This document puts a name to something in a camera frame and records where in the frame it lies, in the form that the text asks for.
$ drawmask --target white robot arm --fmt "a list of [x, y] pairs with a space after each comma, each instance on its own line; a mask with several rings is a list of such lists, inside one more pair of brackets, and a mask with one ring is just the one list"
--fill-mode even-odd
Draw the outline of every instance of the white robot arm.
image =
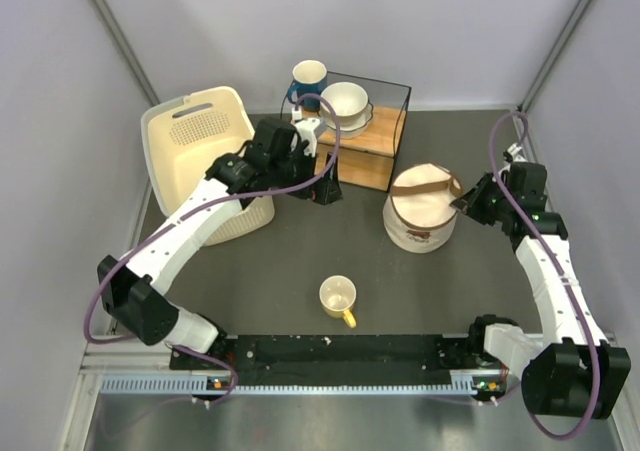
[[[598, 366], [600, 390], [592, 417], [606, 418], [629, 374], [629, 356], [624, 348], [609, 345], [593, 319], [571, 265], [564, 222], [559, 214], [546, 210], [547, 171], [540, 164], [527, 162], [521, 152], [517, 144], [505, 152], [506, 165], [500, 170], [500, 178], [564, 273], [558, 274], [540, 236], [525, 226], [493, 174], [485, 174], [452, 205], [481, 224], [502, 224], [531, 284], [543, 340], [542, 344], [533, 341], [510, 319], [483, 316], [470, 327], [469, 351], [504, 363], [521, 381], [525, 405], [532, 414], [582, 416], [590, 401], [593, 369]], [[575, 296], [577, 309], [569, 299], [567, 286]], [[595, 343], [597, 363], [592, 362], [587, 331], [578, 318], [580, 312]]]
[[[171, 304], [164, 295], [191, 256], [251, 199], [227, 200], [200, 212], [196, 209], [233, 194], [307, 181], [314, 173], [317, 137], [324, 129], [324, 122], [318, 118], [300, 120], [295, 127], [272, 118], [260, 121], [254, 139], [243, 146], [244, 155], [229, 153], [218, 158], [191, 196], [159, 228], [168, 231], [114, 275], [102, 294], [104, 309], [147, 345], [164, 341], [206, 353], [222, 330], [204, 317]], [[293, 195], [319, 204], [340, 199], [335, 167], [314, 185]], [[117, 262], [107, 256], [98, 267], [99, 278], [104, 279]]]

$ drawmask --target wire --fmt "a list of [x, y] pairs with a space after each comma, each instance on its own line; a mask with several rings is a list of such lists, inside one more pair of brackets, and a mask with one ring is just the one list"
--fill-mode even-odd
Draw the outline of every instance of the wire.
[[[518, 144], [522, 144], [523, 141], [526, 139], [527, 135], [529, 134], [529, 121], [527, 119], [526, 114], [524, 113], [521, 113], [519, 111], [514, 111], [512, 113], [505, 114], [500, 119], [498, 119], [498, 121], [496, 121], [496, 123], [493, 125], [493, 128], [491, 129], [491, 134], [489, 135], [489, 161], [491, 164], [491, 171], [493, 172], [493, 176], [496, 180], [496, 183], [500, 187], [500, 190], [502, 191], [504, 196], [507, 198], [507, 201], [509, 201], [509, 204], [511, 204], [515, 212], [518, 213], [518, 215], [522, 219], [522, 222], [527, 226], [527, 228], [529, 228], [529, 230], [531, 231], [531, 234], [533, 234], [533, 236], [538, 240], [538, 242], [540, 243], [544, 251], [549, 256], [549, 259], [551, 260], [553, 267], [558, 273], [558, 276], [562, 278], [564, 276], [564, 269], [562, 268], [562, 264], [560, 264], [560, 261], [556, 257], [555, 253], [553, 252], [549, 244], [542, 237], [542, 234], [540, 234], [540, 231], [538, 231], [533, 221], [531, 221], [529, 216], [527, 216], [525, 211], [520, 207], [516, 199], [513, 197], [511, 192], [507, 189], [507, 186], [502, 182], [502, 179], [500, 178], [500, 172], [498, 170], [498, 165], [496, 164], [495, 151], [494, 151], [495, 137], [498, 134], [498, 130], [500, 129], [500, 127], [507, 120], [510, 120], [513, 118], [518, 118], [524, 126], [524, 130], [523, 130], [522, 136], [520, 137], [520, 140], [518, 141]], [[589, 330], [589, 324], [587, 323], [587, 318], [582, 312], [582, 308], [578, 303], [578, 299], [576, 298], [576, 295], [573, 292], [571, 285], [565, 284], [564, 288], [569, 297], [569, 301], [571, 302], [571, 306], [573, 306], [573, 309], [576, 312], [578, 322], [582, 327], [583, 334], [587, 341], [587, 347], [589, 348], [589, 357], [591, 359], [592, 380], [591, 380], [591, 394], [589, 396], [589, 402], [587, 404], [587, 408], [585, 409], [584, 414], [582, 418], [580, 418], [580, 421], [578, 422], [578, 424], [576, 424], [576, 426], [568, 433], [566, 434], [552, 433], [542, 425], [542, 423], [538, 420], [538, 418], [535, 415], [533, 414], [531, 415], [531, 419], [533, 420], [535, 425], [538, 427], [538, 429], [540, 429], [540, 431], [542, 431], [548, 437], [558, 441], [566, 441], [569, 439], [573, 439], [576, 436], [580, 435], [586, 429], [589, 423], [589, 420], [593, 415], [593, 411], [596, 407], [596, 404], [598, 401], [598, 392], [600, 390], [600, 366], [599, 366], [598, 353], [596, 350], [596, 346], [595, 346], [595, 343], [593, 342], [593, 335]]]

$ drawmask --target white bowl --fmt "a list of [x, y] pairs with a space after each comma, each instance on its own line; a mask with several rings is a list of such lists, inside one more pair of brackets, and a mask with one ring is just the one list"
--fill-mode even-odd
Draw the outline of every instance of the white bowl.
[[[367, 92], [355, 83], [334, 83], [327, 86], [321, 96], [333, 107], [341, 126], [347, 126], [352, 120], [357, 119], [369, 103]], [[329, 114], [324, 103], [322, 109]]]
[[[320, 116], [324, 118], [324, 121], [327, 124], [329, 131], [331, 132], [331, 134], [335, 136], [336, 125], [331, 120], [331, 116], [329, 116], [329, 113], [326, 113], [325, 111], [320, 110]], [[341, 120], [339, 121], [340, 122], [340, 138], [353, 139], [360, 136], [362, 133], [365, 132], [365, 130], [369, 126], [369, 123], [371, 123], [372, 119], [373, 119], [373, 104], [369, 103], [367, 104], [367, 107], [364, 110], [364, 112], [358, 115], [358, 117], [355, 119], [355, 121], [351, 125], [343, 126], [342, 121]]]

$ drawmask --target white laundry basket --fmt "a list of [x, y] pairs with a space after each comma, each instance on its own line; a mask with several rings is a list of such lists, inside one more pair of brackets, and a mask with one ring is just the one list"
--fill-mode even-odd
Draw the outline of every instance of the white laundry basket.
[[[160, 210], [170, 216], [194, 191], [216, 158], [237, 152], [254, 130], [238, 93], [218, 87], [174, 99], [142, 117], [142, 143]], [[222, 225], [205, 246], [237, 238], [268, 224], [273, 200], [255, 199]]]
[[382, 212], [391, 241], [412, 253], [438, 249], [451, 237], [455, 226], [457, 211], [449, 205], [462, 194], [460, 181], [435, 164], [421, 164], [402, 172]]

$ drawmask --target blue mug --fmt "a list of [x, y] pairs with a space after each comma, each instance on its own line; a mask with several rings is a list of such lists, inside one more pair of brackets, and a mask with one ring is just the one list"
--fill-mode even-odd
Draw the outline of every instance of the blue mug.
[[[287, 91], [287, 99], [291, 104], [295, 103], [293, 95], [302, 96], [307, 93], [322, 94], [327, 87], [327, 68], [320, 61], [302, 61], [293, 68], [293, 83]], [[302, 107], [306, 111], [320, 111], [320, 101], [307, 98], [302, 101]]]

